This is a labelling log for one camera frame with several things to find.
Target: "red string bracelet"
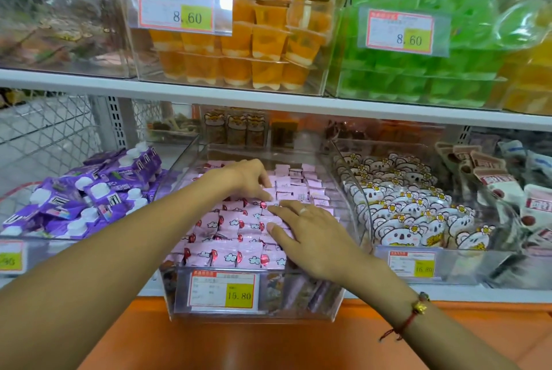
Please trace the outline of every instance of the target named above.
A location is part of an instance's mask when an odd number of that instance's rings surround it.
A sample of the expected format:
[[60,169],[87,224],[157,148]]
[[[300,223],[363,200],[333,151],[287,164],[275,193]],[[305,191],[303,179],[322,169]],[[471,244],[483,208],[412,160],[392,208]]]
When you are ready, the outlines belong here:
[[408,325],[411,324],[411,322],[416,318],[417,315],[423,315],[426,312],[427,306],[424,305],[424,302],[430,302],[430,297],[427,295],[427,293],[420,292],[418,295],[418,301],[412,303],[412,313],[410,313],[410,316],[407,320],[405,320],[404,324],[399,326],[397,329],[391,328],[389,331],[385,332],[378,342],[382,342],[383,338],[386,338],[388,335],[391,335],[393,332],[395,332],[398,337],[397,341],[400,341],[402,339],[402,334],[405,331],[405,329],[408,327]]

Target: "white cap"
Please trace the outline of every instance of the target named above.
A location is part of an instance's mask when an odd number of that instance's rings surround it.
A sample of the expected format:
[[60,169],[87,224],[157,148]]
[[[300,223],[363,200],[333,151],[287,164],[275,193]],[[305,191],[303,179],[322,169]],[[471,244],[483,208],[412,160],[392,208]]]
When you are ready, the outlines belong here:
[[138,200],[142,197],[142,191],[140,188],[131,188],[128,190],[129,200]]
[[31,197],[29,197],[29,201],[31,204],[38,204],[39,206],[42,206],[48,201],[51,195],[52,192],[50,190],[46,190],[45,188],[37,188],[34,192],[32,192]]
[[0,235],[2,235],[2,236],[19,236],[22,233],[23,233],[23,228],[21,226],[8,226],[2,232],[0,232]]
[[98,219],[98,209],[95,207],[89,207],[88,209],[84,209],[81,213],[81,218],[83,218],[86,222],[93,222],[96,219]]
[[145,152],[145,151],[148,150],[149,147],[148,147],[148,145],[147,145],[147,142],[142,141],[142,142],[138,142],[138,143],[136,144],[135,148],[136,148],[137,150],[139,150],[140,152]]
[[136,159],[136,158],[140,157],[140,150],[134,147],[134,148],[129,149],[128,151],[126,151],[126,154],[127,154],[127,156],[129,156],[133,159]]
[[132,159],[129,156],[125,155],[125,156],[122,156],[122,157],[119,158],[119,165],[121,167],[129,167],[132,164],[134,164],[134,159]]
[[67,224],[67,234],[70,236],[82,236],[88,230],[84,219],[70,221]]
[[134,201],[134,206],[133,206],[133,210],[137,210],[141,207],[144,207],[147,205],[147,199],[141,197],[139,199],[137,199],[136,201]]
[[109,186],[105,182],[100,182],[90,187],[90,191],[94,198],[105,197],[109,194]]
[[81,177],[77,180],[77,182],[74,184],[74,186],[79,191],[83,191],[87,185],[92,184],[94,181],[92,178],[89,177]]

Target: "price tag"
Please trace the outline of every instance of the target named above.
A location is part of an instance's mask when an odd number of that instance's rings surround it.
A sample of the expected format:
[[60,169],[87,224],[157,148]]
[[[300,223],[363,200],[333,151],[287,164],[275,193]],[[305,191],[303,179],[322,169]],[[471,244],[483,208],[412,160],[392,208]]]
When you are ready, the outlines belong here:
[[0,273],[23,274],[26,271],[26,247],[22,241],[0,241]]
[[391,251],[389,267],[399,277],[435,277],[435,252]]
[[177,32],[214,32],[215,0],[138,0],[138,25]]
[[254,273],[193,271],[188,306],[254,310],[256,278]]
[[430,55],[433,52],[433,17],[424,14],[371,9],[366,47]]

